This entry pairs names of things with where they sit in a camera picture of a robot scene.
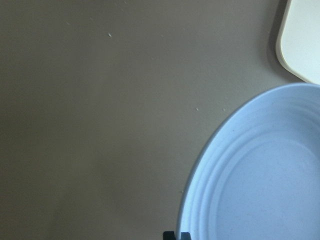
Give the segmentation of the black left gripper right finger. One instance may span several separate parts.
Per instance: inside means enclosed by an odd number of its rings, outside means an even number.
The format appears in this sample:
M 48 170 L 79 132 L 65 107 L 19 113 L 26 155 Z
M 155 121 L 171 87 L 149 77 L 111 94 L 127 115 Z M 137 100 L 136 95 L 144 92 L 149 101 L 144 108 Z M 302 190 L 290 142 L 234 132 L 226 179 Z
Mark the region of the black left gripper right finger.
M 189 232 L 182 232 L 180 239 L 181 240 L 191 240 L 191 234 Z

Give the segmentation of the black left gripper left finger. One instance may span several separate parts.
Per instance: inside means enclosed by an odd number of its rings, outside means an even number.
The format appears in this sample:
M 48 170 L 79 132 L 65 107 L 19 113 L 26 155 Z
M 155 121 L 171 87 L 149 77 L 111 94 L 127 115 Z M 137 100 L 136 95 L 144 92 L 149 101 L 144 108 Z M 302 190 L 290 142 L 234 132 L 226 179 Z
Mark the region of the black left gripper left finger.
M 176 240 L 175 232 L 174 231 L 164 231 L 162 234 L 163 240 Z

